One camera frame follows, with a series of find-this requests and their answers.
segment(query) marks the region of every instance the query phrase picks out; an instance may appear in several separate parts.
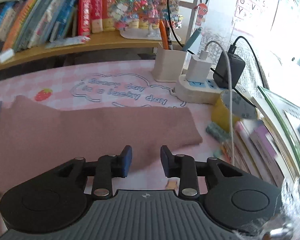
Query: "pen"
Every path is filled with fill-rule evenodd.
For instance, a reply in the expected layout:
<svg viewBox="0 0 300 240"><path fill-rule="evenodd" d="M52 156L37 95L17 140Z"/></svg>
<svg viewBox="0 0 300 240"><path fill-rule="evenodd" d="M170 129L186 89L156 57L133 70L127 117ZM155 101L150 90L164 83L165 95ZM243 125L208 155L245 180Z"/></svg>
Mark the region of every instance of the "pen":
<svg viewBox="0 0 300 240"><path fill-rule="evenodd" d="M167 20L166 20L166 32L167 32L168 47L169 47L169 49L173 50L172 41L171 41L170 26L169 26L169 23L168 23Z"/></svg>
<svg viewBox="0 0 300 240"><path fill-rule="evenodd" d="M164 26L162 20L160 20L160 22L159 22L159 29L160 29L163 48L164 49L169 49L166 27Z"/></svg>
<svg viewBox="0 0 300 240"><path fill-rule="evenodd" d="M191 35L191 37L189 38L189 40L186 42L186 44L183 46L182 51L187 51L191 45L195 42L195 40L198 38L198 36L200 35L202 31L202 28L199 27L198 29L196 29L193 34Z"/></svg>

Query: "clear plastic wrap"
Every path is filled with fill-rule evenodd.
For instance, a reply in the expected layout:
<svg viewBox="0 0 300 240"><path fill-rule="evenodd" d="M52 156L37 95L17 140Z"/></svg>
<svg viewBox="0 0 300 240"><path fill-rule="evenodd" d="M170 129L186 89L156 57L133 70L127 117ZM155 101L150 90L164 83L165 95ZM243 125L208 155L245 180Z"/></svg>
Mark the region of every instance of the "clear plastic wrap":
<svg viewBox="0 0 300 240"><path fill-rule="evenodd" d="M300 240L300 178L293 185L283 181L281 200L281 212L269 221L258 219L242 227L254 236L235 235L240 240Z"/></svg>

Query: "pen holder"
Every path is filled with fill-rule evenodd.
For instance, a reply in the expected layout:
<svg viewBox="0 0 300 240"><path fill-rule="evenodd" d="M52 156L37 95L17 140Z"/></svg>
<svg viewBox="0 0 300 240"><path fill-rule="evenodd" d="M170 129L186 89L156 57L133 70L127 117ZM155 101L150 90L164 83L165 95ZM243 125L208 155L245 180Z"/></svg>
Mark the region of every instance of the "pen holder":
<svg viewBox="0 0 300 240"><path fill-rule="evenodd" d="M157 82L176 82L181 75L186 51L181 51L177 46L176 50L164 49L159 43L157 56L155 57L152 76Z"/></svg>

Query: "metal screw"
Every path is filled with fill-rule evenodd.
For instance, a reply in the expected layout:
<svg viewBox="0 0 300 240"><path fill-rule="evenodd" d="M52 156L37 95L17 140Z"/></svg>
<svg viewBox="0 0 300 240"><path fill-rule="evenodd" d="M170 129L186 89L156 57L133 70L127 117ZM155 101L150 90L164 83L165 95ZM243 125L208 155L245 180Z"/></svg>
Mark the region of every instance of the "metal screw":
<svg viewBox="0 0 300 240"><path fill-rule="evenodd" d="M106 188L97 188L93 193L98 197L105 197L108 196L110 192Z"/></svg>
<svg viewBox="0 0 300 240"><path fill-rule="evenodd" d="M182 190L183 195L188 196L188 197L192 197L197 195L197 191L194 188L184 188Z"/></svg>

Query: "power strip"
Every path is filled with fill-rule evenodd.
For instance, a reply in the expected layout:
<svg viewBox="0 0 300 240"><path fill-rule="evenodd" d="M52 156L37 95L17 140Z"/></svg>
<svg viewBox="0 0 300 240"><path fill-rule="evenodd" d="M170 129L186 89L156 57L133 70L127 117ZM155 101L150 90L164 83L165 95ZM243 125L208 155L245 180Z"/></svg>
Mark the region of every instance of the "power strip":
<svg viewBox="0 0 300 240"><path fill-rule="evenodd" d="M180 75L172 94L187 103L214 105L220 93L226 89L219 88L212 76L213 71L210 70L205 82L189 82L186 75ZM239 85L236 85L236 88L243 94L249 94Z"/></svg>

